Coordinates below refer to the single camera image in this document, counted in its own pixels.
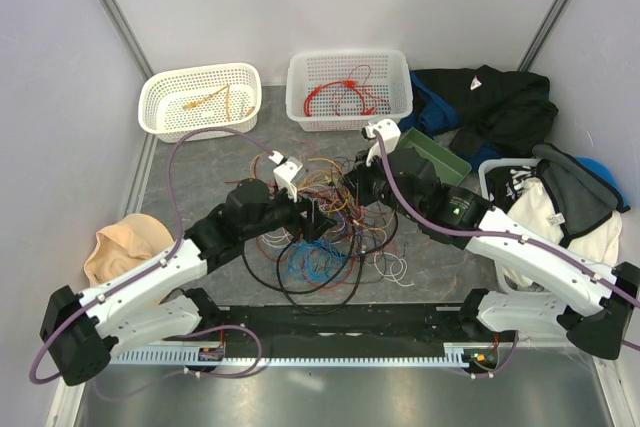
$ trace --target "clothing tag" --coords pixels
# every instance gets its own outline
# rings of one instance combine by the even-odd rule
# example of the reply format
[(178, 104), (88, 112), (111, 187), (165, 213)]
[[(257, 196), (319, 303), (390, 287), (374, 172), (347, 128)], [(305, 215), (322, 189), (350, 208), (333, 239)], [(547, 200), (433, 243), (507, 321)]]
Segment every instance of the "clothing tag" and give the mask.
[(471, 81), (471, 87), (469, 87), (469, 90), (476, 90), (481, 85), (482, 85), (482, 82), (478, 80), (478, 76), (476, 75)]
[(564, 215), (562, 215), (562, 212), (556, 215), (550, 215), (547, 217), (547, 222), (549, 222), (551, 226), (564, 224)]

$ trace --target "green plastic tray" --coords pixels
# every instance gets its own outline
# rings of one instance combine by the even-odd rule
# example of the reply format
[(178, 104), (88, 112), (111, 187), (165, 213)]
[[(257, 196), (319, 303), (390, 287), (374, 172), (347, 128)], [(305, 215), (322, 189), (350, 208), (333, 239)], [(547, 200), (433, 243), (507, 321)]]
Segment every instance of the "green plastic tray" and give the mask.
[(469, 162), (465, 162), (416, 129), (411, 129), (404, 134), (398, 142), (397, 148), (416, 149), (420, 157), (433, 162), (440, 182), (443, 184), (459, 185), (462, 179), (471, 172)]

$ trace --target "laundry basket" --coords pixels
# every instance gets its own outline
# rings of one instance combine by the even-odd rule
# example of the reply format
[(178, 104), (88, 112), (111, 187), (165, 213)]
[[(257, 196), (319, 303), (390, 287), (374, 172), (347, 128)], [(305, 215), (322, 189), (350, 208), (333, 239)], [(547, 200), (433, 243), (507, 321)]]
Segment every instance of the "laundry basket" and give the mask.
[[(203, 127), (250, 131), (258, 121), (262, 88), (258, 71), (233, 63), (172, 70), (151, 77), (142, 87), (138, 122), (163, 142), (177, 142)], [(232, 135), (206, 132), (189, 140)]]
[[(358, 92), (334, 85), (314, 95), (309, 113), (306, 98), (318, 86), (354, 80)], [(375, 108), (362, 115), (363, 101)], [(287, 115), (306, 131), (360, 130), (370, 121), (406, 117), (413, 108), (409, 67), (397, 50), (351, 50), (302, 53), (294, 56), (287, 76)]]

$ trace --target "gray floor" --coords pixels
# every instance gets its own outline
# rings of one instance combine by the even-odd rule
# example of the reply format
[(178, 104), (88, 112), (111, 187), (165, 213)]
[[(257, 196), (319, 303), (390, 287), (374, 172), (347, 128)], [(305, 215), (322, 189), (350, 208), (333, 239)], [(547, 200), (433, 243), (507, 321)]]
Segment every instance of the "gray floor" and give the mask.
[[(77, 427), (608, 427), (586, 356), (522, 350), (493, 380), (436, 369), (271, 368), (243, 380), (178, 376), (120, 403), (87, 389)], [(108, 368), (122, 395), (172, 368)]]
[[(284, 88), (265, 88), (257, 127), (252, 131), (272, 148), (290, 155), (353, 157), (367, 143), (357, 132), (305, 133), (285, 115)], [(295, 141), (310, 141), (301, 144)], [(172, 145), (158, 143), (144, 198), (143, 212), (174, 225), (167, 201), (166, 161)], [(190, 226), (223, 202), (224, 181), (249, 175), (257, 154), (251, 144), (225, 138), (192, 142), (178, 154), (173, 169), (182, 220)], [(264, 162), (261, 177), (270, 178)], [(468, 188), (477, 179), (465, 179)], [(415, 224), (402, 219), (398, 248), (406, 251), (409, 272), (402, 288), (392, 282), (363, 285), (354, 302), (462, 301), (474, 287), (496, 288), (492, 263), (431, 242)], [(249, 261), (266, 279), (273, 265), (249, 243)], [(219, 304), (282, 304), (284, 299), (255, 283), (238, 261), (197, 282)], [(336, 288), (306, 297), (309, 303), (336, 302)], [(112, 366), (97, 378), (110, 395), (153, 382), (164, 367)], [(179, 376), (124, 402), (100, 401), (85, 391), (77, 427), (193, 426), (573, 426), (606, 427), (611, 421), (588, 356), (518, 349), (497, 378), (469, 378), (434, 369), (271, 368), (242, 380), (196, 380)]]
[[(304, 132), (286, 116), (284, 96), (284, 87), (264, 88), (258, 124), (251, 131), (252, 135), (271, 148), (307, 158), (310, 154), (316, 157), (353, 158), (369, 145), (359, 132)], [(167, 200), (166, 165), (172, 148), (173, 144), (158, 142), (142, 205), (142, 212), (156, 217), (170, 229), (175, 225), (175, 220)], [(173, 177), (186, 227), (224, 202), (233, 187), (224, 182), (248, 177), (249, 163), (259, 152), (253, 144), (229, 137), (190, 142), (181, 148), (174, 161)], [(263, 161), (258, 169), (260, 177), (272, 179), (272, 169), (271, 162)], [(462, 185), (476, 189), (477, 176), (470, 175)], [(493, 262), (432, 242), (418, 230), (415, 223), (406, 219), (400, 220), (397, 239), (398, 249), (405, 254), (409, 266), (402, 282), (413, 283), (414, 286), (403, 288), (390, 281), (362, 285), (353, 299), (354, 303), (458, 302), (463, 301), (472, 288), (496, 289)], [(247, 257), (261, 277), (275, 283), (273, 263), (261, 256), (254, 242), (247, 242)], [(372, 267), (366, 268), (363, 277), (365, 282), (380, 277)], [(216, 302), (223, 305), (287, 303), (278, 292), (256, 283), (240, 259), (192, 285), (205, 288)], [(344, 299), (349, 290), (347, 285), (339, 286), (305, 296), (304, 301), (335, 303)]]

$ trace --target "black cable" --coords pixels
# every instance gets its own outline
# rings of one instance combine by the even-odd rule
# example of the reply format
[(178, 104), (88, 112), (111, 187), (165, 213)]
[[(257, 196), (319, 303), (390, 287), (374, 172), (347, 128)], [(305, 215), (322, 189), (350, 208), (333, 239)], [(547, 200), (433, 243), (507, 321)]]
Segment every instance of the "black cable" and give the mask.
[[(342, 307), (347, 305), (347, 303), (349, 303), (349, 301), (353, 298), (353, 296), (356, 295), (356, 292), (358, 291), (358, 287), (360, 286), (360, 279), (362, 278), (362, 269), (364, 267), (364, 259), (365, 259), (364, 254), (360, 254), (360, 264), (358, 266), (358, 277), (356, 277), (356, 282), (355, 282), (355, 284), (353, 284), (353, 289), (351, 289), (351, 292), (349, 293), (347, 298), (344, 299), (340, 305), (337, 305), (332, 309), (329, 309), (329, 310), (326, 310), (326, 311), (323, 311), (323, 312), (318, 312), (316, 310), (309, 309), (308, 307), (303, 307), (302, 305), (296, 303), (296, 301), (293, 300), (293, 298), (291, 298), (291, 296), (289, 296), (289, 294), (287, 294), (285, 290), (283, 290), (282, 293), (284, 294), (285, 298), (289, 301), (289, 303), (291, 305), (293, 305), (294, 307), (300, 309), (301, 311), (303, 311), (306, 314), (310, 314), (310, 315), (329, 315), (329, 314), (333, 314), (334, 312), (337, 312)], [(280, 275), (280, 264), (279, 263), (276, 264), (276, 277), (278, 279), (278, 285), (280, 285), (280, 287), (282, 289), (284, 289), (284, 284), (282, 283), (282, 277)]]
[[(296, 243), (296, 240), (291, 240), (291, 242), (289, 242), (287, 244), (287, 246), (282, 249), (280, 251), (280, 254), (278, 254), (278, 258), (276, 259), (276, 274), (280, 271), (280, 262), (282, 260), (282, 256), (285, 254), (285, 252), (287, 250), (289, 250), (289, 248)], [(247, 271), (249, 272), (249, 275), (251, 275), (251, 277), (253, 277), (256, 281), (258, 281), (260, 283), (260, 285), (265, 286), (268, 289), (274, 290), (276, 292), (280, 292), (282, 294), (284, 294), (285, 296), (287, 295), (306, 295), (306, 294), (313, 294), (314, 292), (319, 291), (320, 289), (326, 287), (327, 285), (329, 285), (331, 282), (333, 282), (333, 280), (338, 277), (338, 275), (340, 275), (340, 273), (344, 270), (344, 268), (347, 266), (347, 264), (349, 263), (349, 260), (356, 257), (353, 254), (353, 248), (355, 246), (356, 243), (356, 235), (355, 233), (353, 233), (353, 235), (351, 236), (351, 245), (349, 246), (349, 253), (344, 257), (344, 260), (342, 261), (342, 265), (340, 265), (340, 268), (338, 270), (336, 270), (334, 272), (334, 274), (329, 277), (329, 279), (327, 279), (324, 283), (314, 287), (313, 289), (308, 289), (308, 290), (299, 290), (299, 291), (295, 291), (295, 290), (287, 290), (284, 285), (281, 282), (278, 282), (278, 284), (280, 285), (280, 287), (276, 287), (275, 285), (271, 285), (268, 282), (265, 282), (264, 280), (262, 280), (261, 278), (259, 278), (256, 273), (251, 269), (251, 267), (249, 266), (249, 262), (247, 261), (247, 257), (244, 254), (244, 250), (242, 251), (242, 261), (244, 262), (244, 266), (246, 267)]]

